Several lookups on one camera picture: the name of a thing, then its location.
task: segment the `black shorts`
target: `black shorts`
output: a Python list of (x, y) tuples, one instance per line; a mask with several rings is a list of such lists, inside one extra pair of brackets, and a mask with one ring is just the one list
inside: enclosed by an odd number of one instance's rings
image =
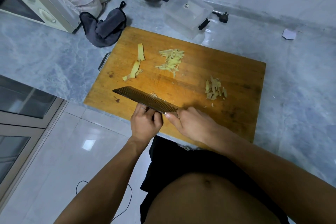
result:
[(141, 223), (145, 222), (154, 198), (168, 184), (184, 174), (197, 172), (215, 174), (229, 180), (263, 203), (279, 218), (281, 224), (289, 224), (283, 210), (244, 171), (220, 154), (207, 150), (187, 151), (172, 141), (155, 136), (149, 155), (152, 162), (140, 187), (148, 192), (140, 205)]

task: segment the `person's left arm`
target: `person's left arm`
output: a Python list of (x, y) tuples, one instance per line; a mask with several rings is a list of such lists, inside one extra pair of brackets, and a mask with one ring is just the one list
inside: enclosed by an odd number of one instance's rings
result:
[(141, 153), (162, 127), (162, 116), (137, 104), (131, 117), (132, 136), (63, 210), (54, 224), (109, 224)]

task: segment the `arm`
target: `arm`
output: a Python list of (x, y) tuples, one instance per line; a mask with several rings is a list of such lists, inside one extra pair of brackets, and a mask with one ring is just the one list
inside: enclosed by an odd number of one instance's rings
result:
[(111, 223), (138, 158), (161, 127), (160, 113), (152, 109), (146, 112), (145, 105), (137, 104), (131, 117), (132, 136), (73, 198), (54, 224)]
[(205, 143), (244, 170), (297, 224), (333, 223), (336, 189), (293, 163), (218, 125), (193, 107), (167, 113), (179, 132)]

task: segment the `clear plastic container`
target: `clear plastic container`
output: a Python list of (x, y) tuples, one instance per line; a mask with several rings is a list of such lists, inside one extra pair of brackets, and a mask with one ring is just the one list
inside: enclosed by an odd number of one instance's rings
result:
[(198, 28), (212, 13), (213, 7), (202, 0), (169, 0), (161, 5), (165, 23), (189, 39), (201, 30)]

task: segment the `cleaver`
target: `cleaver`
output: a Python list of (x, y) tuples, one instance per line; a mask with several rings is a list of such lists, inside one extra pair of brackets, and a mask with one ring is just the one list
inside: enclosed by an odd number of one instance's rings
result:
[(167, 101), (154, 97), (131, 86), (118, 88), (112, 91), (135, 102), (144, 104), (145, 106), (157, 112), (161, 112), (162, 114), (165, 114), (166, 112), (176, 112), (179, 108), (176, 105), (168, 103)]

